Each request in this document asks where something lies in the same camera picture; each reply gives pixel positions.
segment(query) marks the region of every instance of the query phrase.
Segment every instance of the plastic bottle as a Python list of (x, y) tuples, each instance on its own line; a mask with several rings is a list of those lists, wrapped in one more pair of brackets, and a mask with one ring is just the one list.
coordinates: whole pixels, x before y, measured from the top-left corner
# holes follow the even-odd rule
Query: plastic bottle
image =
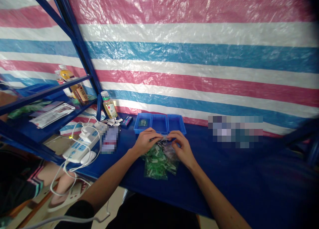
[(103, 98), (103, 106), (109, 118), (116, 118), (117, 112), (115, 110), (112, 100), (110, 99), (109, 93), (107, 91), (102, 91), (101, 96)]
[[(59, 68), (61, 69), (60, 75), (65, 82), (67, 82), (67, 80), (70, 78), (74, 78), (74, 75), (72, 74), (72, 72), (68, 70), (64, 64), (60, 64)], [(73, 98), (76, 98), (76, 96), (74, 95), (74, 92), (71, 92), (71, 94)]]
[[(54, 73), (56, 74), (56, 80), (57, 80), (57, 82), (59, 83), (59, 84), (64, 84), (65, 83), (65, 81), (64, 81), (64, 79), (63, 78), (61, 78), (61, 70), (56, 70), (56, 71), (54, 71)], [(71, 93), (71, 91), (70, 91), (70, 89), (69, 88), (65, 88), (65, 89), (63, 89), (63, 91), (64, 91), (64, 93), (68, 96), (68, 97), (73, 97), (73, 95), (72, 95), (72, 93)]]
[[(67, 82), (75, 80), (75, 77), (67, 79)], [(72, 93), (74, 94), (75, 98), (80, 102), (81, 105), (87, 105), (89, 103), (89, 99), (85, 93), (85, 90), (82, 85), (74, 84), (70, 86)]]

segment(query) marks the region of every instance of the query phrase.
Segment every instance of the person's right hand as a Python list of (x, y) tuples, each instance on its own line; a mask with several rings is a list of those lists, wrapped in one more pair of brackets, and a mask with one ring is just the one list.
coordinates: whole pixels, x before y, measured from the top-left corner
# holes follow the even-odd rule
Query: person's right hand
[(172, 138), (176, 138), (172, 142), (172, 146), (175, 149), (178, 158), (185, 164), (188, 169), (191, 169), (197, 165), (197, 161), (194, 158), (189, 142), (180, 131), (171, 131), (166, 138), (169, 140), (171, 140)]
[(137, 154), (137, 156), (142, 156), (147, 153), (153, 145), (161, 140), (163, 135), (158, 134), (154, 129), (148, 128), (140, 133), (139, 137), (136, 140), (135, 145), (131, 150)]

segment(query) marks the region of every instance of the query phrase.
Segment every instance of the blue box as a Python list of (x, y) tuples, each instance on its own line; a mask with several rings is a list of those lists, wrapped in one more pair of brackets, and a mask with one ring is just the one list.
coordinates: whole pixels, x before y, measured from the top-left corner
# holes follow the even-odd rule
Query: blue box
[(136, 122), (134, 125), (134, 131), (136, 134), (140, 134), (140, 132), (143, 132), (145, 129), (148, 129), (149, 127), (152, 127), (152, 114), (149, 113), (139, 113), (136, 117)]
[[(46, 90), (46, 89), (49, 89), (49, 88), (52, 88), (52, 87), (55, 87), (56, 85), (54, 84), (35, 84), (35, 85), (31, 85), (31, 86), (28, 86), (28, 87), (25, 87), (25, 88), (21, 88), (21, 89), (17, 89), (16, 91), (21, 94), (23, 97), (28, 97), (32, 94), (35, 94), (35, 93), (39, 93), (43, 90)], [(49, 99), (49, 100), (53, 100), (55, 98), (58, 98), (60, 97), (61, 95), (64, 95), (64, 91), (61, 90), (57, 93), (54, 93), (54, 94), (51, 94), (51, 95), (48, 95), (47, 97), (44, 97), (44, 99)]]
[(168, 120), (168, 132), (174, 130), (179, 130), (183, 135), (186, 135), (186, 129), (183, 121), (183, 117), (178, 114), (168, 114), (167, 115)]
[(167, 117), (165, 114), (152, 114), (152, 128), (160, 134), (168, 134)]

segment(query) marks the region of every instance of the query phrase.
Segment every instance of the white power strip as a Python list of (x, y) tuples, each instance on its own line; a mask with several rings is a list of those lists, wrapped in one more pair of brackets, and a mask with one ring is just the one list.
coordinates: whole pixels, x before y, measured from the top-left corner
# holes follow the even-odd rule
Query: white power strip
[(80, 163), (81, 159), (89, 152), (89, 149), (91, 150), (99, 140), (99, 136), (95, 130), (91, 133), (91, 137), (94, 137), (91, 143), (79, 138), (77, 141), (80, 143), (75, 142), (67, 151), (65, 151), (63, 157), (72, 163)]

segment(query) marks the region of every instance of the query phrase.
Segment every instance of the sandal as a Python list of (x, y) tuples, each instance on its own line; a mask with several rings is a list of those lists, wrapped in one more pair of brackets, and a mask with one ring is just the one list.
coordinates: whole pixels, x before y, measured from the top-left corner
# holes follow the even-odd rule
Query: sandal
[(70, 190), (69, 190), (69, 194), (66, 198), (66, 200), (64, 202), (61, 202), (59, 204), (55, 204), (52, 205), (51, 203), (49, 204), (49, 208), (48, 208), (48, 212), (54, 212), (57, 211), (73, 202), (75, 202), (76, 200), (78, 200), (83, 193), (88, 189), (88, 186), (86, 185), (85, 189), (83, 190), (83, 192), (81, 192), (82, 189), (82, 183), (81, 182), (77, 182)]

